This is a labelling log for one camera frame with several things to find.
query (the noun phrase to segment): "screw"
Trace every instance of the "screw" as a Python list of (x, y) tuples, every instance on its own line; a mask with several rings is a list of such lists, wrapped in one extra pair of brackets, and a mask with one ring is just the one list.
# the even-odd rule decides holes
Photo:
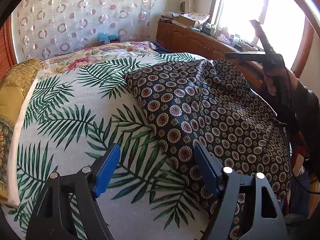
[(230, 173), (232, 173), (232, 168), (230, 168), (230, 167), (224, 167), (224, 168), (223, 168), (223, 171), (224, 171), (225, 173), (227, 173), (227, 174), (230, 174)]
[(91, 168), (90, 167), (84, 167), (82, 168), (82, 172), (83, 173), (89, 173), (91, 171)]
[(58, 177), (58, 173), (54, 172), (50, 174), (51, 179), (55, 179), (56, 177)]
[(261, 172), (258, 172), (257, 174), (257, 177), (259, 178), (259, 179), (264, 179), (264, 174), (263, 173), (261, 173)]

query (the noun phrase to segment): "window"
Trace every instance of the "window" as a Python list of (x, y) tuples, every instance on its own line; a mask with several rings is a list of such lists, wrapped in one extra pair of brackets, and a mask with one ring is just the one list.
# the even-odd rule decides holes
[(305, 15), (294, 0), (221, 0), (220, 5), (212, 23), (228, 26), (230, 34), (262, 48), (249, 22), (259, 21), (275, 52), (282, 54), (287, 68), (292, 67), (305, 26)]

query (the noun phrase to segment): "blue gripper pad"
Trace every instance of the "blue gripper pad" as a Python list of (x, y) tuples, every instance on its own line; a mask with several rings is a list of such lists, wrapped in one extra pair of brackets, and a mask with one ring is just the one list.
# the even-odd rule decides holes
[(96, 186), (94, 187), (93, 193), (96, 198), (100, 197), (101, 193), (106, 192), (108, 184), (111, 180), (112, 174), (115, 171), (117, 164), (120, 159), (120, 146), (115, 147), (110, 152), (106, 161), (102, 165), (100, 171), (96, 176)]
[(195, 145), (194, 156), (208, 192), (215, 197), (219, 197), (223, 190), (223, 185), (221, 184), (222, 164), (216, 157), (211, 156), (202, 144)]

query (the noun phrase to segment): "bedspread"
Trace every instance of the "bedspread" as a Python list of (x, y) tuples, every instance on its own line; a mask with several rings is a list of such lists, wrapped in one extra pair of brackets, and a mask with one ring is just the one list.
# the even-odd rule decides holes
[(110, 43), (99, 47), (83, 49), (62, 56), (47, 59), (41, 63), (37, 78), (40, 80), (66, 71), (112, 59), (158, 54), (155, 46), (148, 41)]
[[(42, 80), (30, 100), (18, 147), (19, 209), (2, 206), (23, 239), (48, 176), (78, 172), (111, 143), (121, 158), (106, 193), (97, 199), (114, 239), (200, 239), (208, 218), (197, 196), (172, 168), (123, 73), (165, 61), (202, 59), (188, 53), (114, 59)], [(86, 239), (76, 197), (71, 207), (78, 236)]]

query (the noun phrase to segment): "patterned fabric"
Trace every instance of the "patterned fabric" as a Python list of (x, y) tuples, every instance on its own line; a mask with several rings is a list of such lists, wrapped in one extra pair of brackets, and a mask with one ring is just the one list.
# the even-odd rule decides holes
[(13, 123), (0, 115), (0, 201), (7, 200), (7, 161), (13, 129)]
[(40, 60), (30, 59), (13, 66), (0, 83), (0, 201), (7, 201), (7, 162), (15, 123)]
[(290, 175), (275, 113), (231, 62), (166, 62), (124, 78), (159, 143), (209, 215), (217, 201), (194, 160), (197, 143), (239, 174), (263, 172), (278, 200), (284, 199)]
[(148, 41), (110, 43), (99, 47), (83, 49), (63, 56), (56, 56), (41, 62), (37, 77), (40, 80), (66, 71), (112, 59), (158, 54), (155, 46)]
[[(208, 217), (171, 166), (144, 118), (123, 73), (160, 62), (202, 59), (189, 53), (118, 59), (73, 69), (37, 83), (28, 105), (17, 158), (21, 205), (1, 208), (21, 239), (50, 175), (78, 172), (115, 142), (121, 159), (97, 202), (114, 239), (200, 239)], [(86, 240), (76, 198), (71, 199), (79, 238)]]
[(0, 87), (17, 87), (25, 98), (39, 68), (40, 60), (36, 58), (14, 65), (2, 78)]
[(92, 47), (99, 32), (145, 41), (156, 0), (22, 0), (12, 14), (18, 58), (50, 57)]

